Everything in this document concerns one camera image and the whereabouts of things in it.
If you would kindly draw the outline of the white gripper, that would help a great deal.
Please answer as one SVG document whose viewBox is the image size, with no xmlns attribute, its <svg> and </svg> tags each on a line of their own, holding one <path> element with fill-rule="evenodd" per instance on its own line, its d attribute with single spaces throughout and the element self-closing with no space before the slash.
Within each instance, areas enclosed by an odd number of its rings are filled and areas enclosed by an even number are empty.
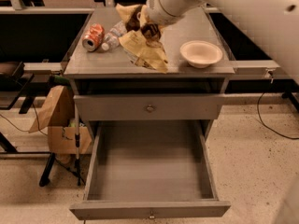
<svg viewBox="0 0 299 224">
<path fill-rule="evenodd" d="M 153 22 L 161 25 L 175 23 L 182 17 L 186 7 L 186 0 L 147 0 L 138 13 L 140 30 L 155 32 Z"/>
</svg>

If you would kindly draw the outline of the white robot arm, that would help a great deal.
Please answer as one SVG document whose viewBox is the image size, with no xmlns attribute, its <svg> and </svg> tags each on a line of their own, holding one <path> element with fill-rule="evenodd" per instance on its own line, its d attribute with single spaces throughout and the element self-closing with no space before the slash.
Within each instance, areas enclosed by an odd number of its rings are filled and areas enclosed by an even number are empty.
<svg viewBox="0 0 299 224">
<path fill-rule="evenodd" d="M 174 24 L 208 3 L 299 83 L 299 0 L 146 0 L 149 19 Z"/>
</svg>

